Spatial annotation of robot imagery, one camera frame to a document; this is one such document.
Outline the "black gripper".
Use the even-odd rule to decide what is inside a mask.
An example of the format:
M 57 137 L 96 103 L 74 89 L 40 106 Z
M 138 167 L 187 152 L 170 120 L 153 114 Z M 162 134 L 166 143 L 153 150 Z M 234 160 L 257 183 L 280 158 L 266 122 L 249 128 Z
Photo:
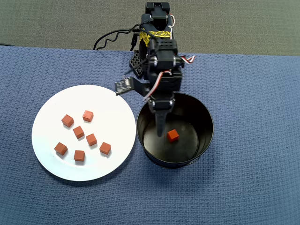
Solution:
M 179 91 L 181 87 L 181 81 L 183 73 L 181 69 L 173 69 L 169 72 L 165 71 L 157 83 L 159 73 L 155 70 L 150 70 L 145 73 L 145 80 L 149 81 L 149 85 L 146 87 L 145 93 L 156 93 L 156 92 L 174 92 Z M 150 100 L 149 109 L 150 112 L 155 115 L 155 123 L 157 128 L 157 136 L 161 137 L 165 130 L 166 117 L 172 112 L 175 105 L 174 99 L 167 100 Z

